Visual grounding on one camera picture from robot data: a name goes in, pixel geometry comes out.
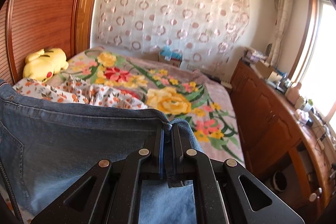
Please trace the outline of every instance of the pink bottle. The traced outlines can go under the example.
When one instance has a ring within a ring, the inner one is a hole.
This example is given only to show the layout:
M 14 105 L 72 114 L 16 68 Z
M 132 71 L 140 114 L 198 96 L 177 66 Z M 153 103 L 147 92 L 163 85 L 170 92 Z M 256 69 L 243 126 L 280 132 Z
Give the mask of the pink bottle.
M 292 105 L 295 105 L 296 101 L 299 99 L 299 97 L 300 97 L 299 91 L 300 91 L 301 87 L 302 87 L 302 84 L 299 82 L 299 83 L 297 83 L 297 85 L 295 87 L 290 88 L 286 92 L 286 98 Z

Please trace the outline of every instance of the pikachu plush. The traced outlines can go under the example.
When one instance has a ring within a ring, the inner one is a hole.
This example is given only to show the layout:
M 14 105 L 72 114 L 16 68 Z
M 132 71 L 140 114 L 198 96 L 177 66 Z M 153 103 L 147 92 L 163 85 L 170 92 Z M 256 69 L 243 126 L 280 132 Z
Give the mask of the pikachu plush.
M 62 49 L 42 49 L 26 57 L 23 77 L 45 82 L 68 66 L 67 57 Z

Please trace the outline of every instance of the wooden dresser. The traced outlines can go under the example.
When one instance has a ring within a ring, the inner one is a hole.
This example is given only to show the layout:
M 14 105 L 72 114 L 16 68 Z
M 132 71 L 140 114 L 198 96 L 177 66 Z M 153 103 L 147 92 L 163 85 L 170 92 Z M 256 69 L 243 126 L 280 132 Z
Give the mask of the wooden dresser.
M 238 62 L 231 85 L 230 97 L 246 168 L 259 180 L 265 181 L 275 171 L 293 164 L 302 196 L 289 205 L 294 210 L 308 206 L 312 212 L 310 217 L 317 218 L 329 203 L 332 191 L 328 182 L 330 164 L 316 146 L 314 132 L 301 126 L 293 116 L 294 107 L 285 97 L 242 61 Z M 300 156 L 303 150 L 308 152 L 315 182 L 306 173 Z M 319 187 L 322 188 L 320 199 L 310 203 L 309 196 Z

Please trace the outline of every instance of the blue jeans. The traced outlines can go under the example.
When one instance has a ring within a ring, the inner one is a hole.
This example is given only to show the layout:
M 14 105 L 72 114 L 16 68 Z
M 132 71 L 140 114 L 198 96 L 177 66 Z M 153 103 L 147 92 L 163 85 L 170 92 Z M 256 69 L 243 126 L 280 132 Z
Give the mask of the blue jeans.
M 155 109 L 53 103 L 22 96 L 0 80 L 0 156 L 19 205 L 33 215 L 99 160 L 122 160 L 142 148 L 159 124 L 170 142 L 174 123 L 201 151 L 187 121 L 169 122 Z M 172 173 L 170 164 L 165 172 Z M 192 186 L 145 181 L 139 223 L 196 223 Z

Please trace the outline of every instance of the curtain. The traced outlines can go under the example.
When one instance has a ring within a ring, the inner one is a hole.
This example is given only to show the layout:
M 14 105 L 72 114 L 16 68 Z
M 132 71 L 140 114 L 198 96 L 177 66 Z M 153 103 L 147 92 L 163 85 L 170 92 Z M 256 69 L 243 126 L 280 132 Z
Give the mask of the curtain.
M 267 58 L 267 62 L 276 67 L 281 51 L 281 41 L 287 29 L 289 19 L 291 17 L 293 0 L 279 0 L 278 14 L 274 31 L 270 40 L 272 44 L 271 52 Z
M 169 47 L 192 65 L 223 72 L 248 24 L 249 5 L 249 0 L 99 0 L 98 43 L 137 56 Z

